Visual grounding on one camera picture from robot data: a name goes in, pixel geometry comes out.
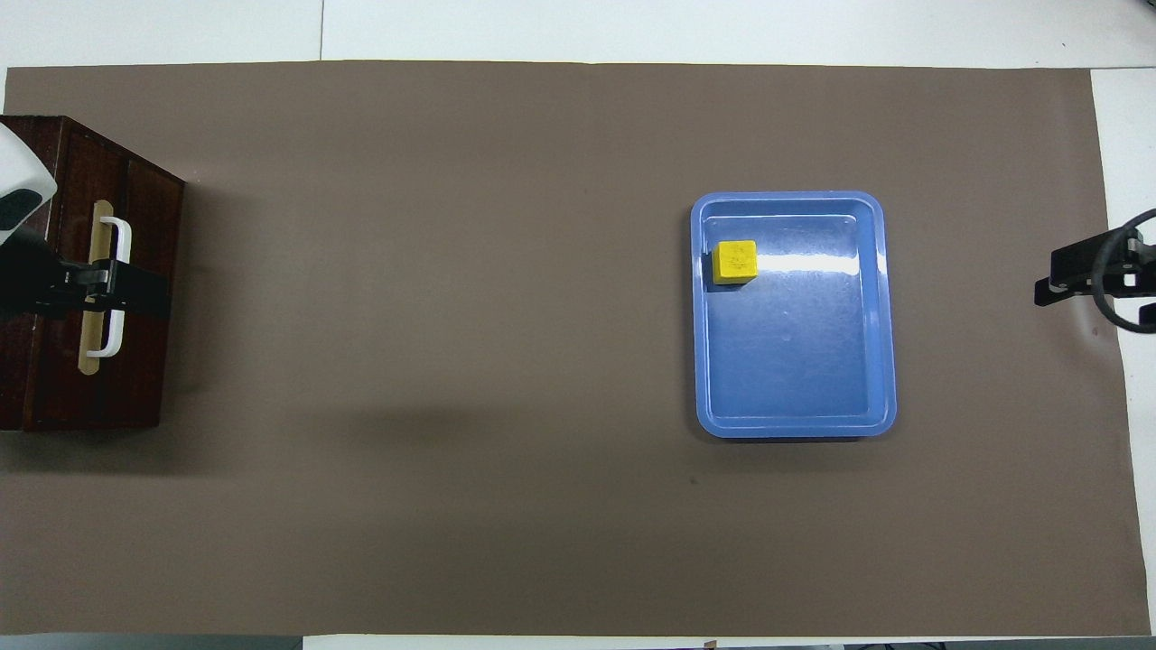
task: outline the brown mat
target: brown mat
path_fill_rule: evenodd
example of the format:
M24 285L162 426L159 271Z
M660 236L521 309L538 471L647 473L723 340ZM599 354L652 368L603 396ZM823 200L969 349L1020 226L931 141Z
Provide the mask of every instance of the brown mat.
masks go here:
M0 630L1147 634L1084 71L14 69L190 182L161 428L6 435ZM726 444L688 210L887 210L899 419Z

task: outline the white table surface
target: white table surface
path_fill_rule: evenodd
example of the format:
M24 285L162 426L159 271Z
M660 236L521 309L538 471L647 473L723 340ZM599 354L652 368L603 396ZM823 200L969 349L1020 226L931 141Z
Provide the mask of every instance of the white table surface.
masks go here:
M318 59L1101 68L1092 90L1109 223L1156 207L1156 9L1142 0L0 0L0 80L17 66ZM1135 318L1128 302L1120 312ZM1121 332L1120 349L1156 619L1156 337ZM709 638L847 641L349 635L307 637L305 648L586 650Z

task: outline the box handle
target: box handle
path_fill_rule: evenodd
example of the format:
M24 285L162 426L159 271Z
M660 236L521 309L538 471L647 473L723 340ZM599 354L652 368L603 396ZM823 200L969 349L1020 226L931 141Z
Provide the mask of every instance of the box handle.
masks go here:
M128 264L133 253L133 227L124 219L104 215L101 223L113 226L117 229L117 261ZM119 309L109 310L109 338L101 349L90 349L84 353L89 357L108 359L120 352L120 344L125 338L125 312Z

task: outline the yellow block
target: yellow block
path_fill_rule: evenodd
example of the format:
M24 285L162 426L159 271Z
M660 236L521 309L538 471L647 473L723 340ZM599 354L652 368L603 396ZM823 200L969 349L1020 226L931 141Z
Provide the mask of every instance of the yellow block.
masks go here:
M719 242L711 252L716 285L742 285L758 275L755 242Z

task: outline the wooden box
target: wooden box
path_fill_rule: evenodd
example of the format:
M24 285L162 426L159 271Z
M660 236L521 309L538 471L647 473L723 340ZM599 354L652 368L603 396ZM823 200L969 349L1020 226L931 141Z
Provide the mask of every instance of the wooden box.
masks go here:
M88 261L92 206L104 199L133 229L132 264L169 279L185 183L67 117L0 116L59 186L24 223L65 259ZM120 352L94 375L77 368L80 312L0 323L0 429L154 427L161 409L168 320L127 313Z

